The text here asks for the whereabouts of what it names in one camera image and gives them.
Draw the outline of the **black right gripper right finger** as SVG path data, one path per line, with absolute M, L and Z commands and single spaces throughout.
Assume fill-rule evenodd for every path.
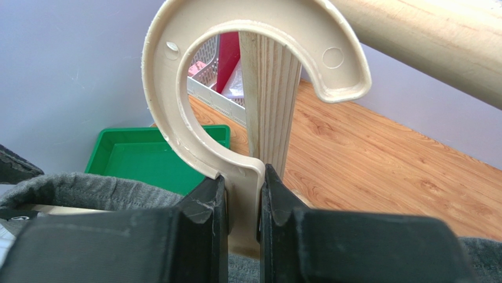
M 441 220 L 309 208 L 266 166 L 262 282 L 476 282 Z

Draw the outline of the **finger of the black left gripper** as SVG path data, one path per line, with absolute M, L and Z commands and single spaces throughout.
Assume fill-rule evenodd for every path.
M 16 185 L 43 174 L 39 167 L 1 145 L 1 184 Z

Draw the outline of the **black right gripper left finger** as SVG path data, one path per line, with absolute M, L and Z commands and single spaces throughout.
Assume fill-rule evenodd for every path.
M 6 255 L 2 282 L 227 282 L 224 179 L 170 208 L 46 216 Z

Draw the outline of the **grey shorts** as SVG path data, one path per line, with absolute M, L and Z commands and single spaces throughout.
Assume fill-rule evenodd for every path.
M 146 183 L 84 173 L 42 175 L 18 183 L 1 195 L 1 209 L 27 204 L 95 210 L 174 206 L 182 196 Z M 460 237 L 479 282 L 501 282 L 501 242 Z

